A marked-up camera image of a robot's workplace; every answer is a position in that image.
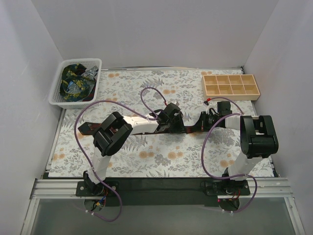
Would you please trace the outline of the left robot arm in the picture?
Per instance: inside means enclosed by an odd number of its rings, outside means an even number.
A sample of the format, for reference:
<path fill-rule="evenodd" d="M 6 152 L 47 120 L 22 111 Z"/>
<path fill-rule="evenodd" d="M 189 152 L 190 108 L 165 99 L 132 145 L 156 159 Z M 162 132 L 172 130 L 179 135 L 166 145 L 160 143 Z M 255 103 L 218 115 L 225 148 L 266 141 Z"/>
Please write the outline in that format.
<path fill-rule="evenodd" d="M 165 109 L 155 110 L 145 116 L 123 116 L 113 112 L 102 123 L 85 122 L 78 127 L 82 135 L 93 137 L 93 169 L 84 172 L 85 188 L 94 196 L 104 190 L 102 181 L 111 156 L 116 154 L 131 135 L 185 133 L 183 114 L 180 108 L 170 103 Z"/>

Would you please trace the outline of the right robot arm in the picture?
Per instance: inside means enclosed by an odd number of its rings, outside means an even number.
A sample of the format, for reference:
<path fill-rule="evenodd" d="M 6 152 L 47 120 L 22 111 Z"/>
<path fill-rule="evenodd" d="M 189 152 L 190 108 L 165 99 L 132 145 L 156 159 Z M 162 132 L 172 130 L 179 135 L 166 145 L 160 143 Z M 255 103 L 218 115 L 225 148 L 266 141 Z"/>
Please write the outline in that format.
<path fill-rule="evenodd" d="M 219 101 L 217 110 L 202 112 L 195 125 L 187 131 L 211 134 L 215 127 L 235 129 L 240 132 L 241 151 L 233 165 L 221 177 L 210 175 L 200 184 L 206 195 L 237 195 L 250 193 L 247 179 L 252 169 L 279 148 L 271 116 L 247 116 L 242 111 L 231 111 L 231 100 Z"/>

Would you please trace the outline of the dark red patterned tie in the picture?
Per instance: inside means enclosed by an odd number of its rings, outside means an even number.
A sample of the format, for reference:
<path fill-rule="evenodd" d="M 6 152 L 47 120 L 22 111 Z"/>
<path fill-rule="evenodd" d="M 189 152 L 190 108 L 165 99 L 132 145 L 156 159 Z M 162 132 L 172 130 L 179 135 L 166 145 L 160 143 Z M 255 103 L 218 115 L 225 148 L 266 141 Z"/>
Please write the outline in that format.
<path fill-rule="evenodd" d="M 101 123 L 85 122 L 78 127 L 79 132 L 82 135 L 93 135 L 93 133 L 101 127 Z M 199 126 L 184 126 L 182 123 L 176 123 L 175 125 L 160 126 L 154 132 L 152 131 L 141 131 L 139 134 L 191 134 L 204 132 L 205 128 Z"/>

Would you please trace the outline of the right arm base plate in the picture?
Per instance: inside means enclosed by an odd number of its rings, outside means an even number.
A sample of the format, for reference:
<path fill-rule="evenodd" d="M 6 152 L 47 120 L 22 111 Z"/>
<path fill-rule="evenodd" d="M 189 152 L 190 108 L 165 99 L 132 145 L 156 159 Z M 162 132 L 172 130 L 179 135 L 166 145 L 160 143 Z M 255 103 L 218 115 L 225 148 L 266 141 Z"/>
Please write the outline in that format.
<path fill-rule="evenodd" d="M 202 181 L 200 184 L 201 189 L 208 196 L 234 196 L 234 195 L 250 195 L 250 189 L 247 180 L 216 180 L 209 178 Z"/>

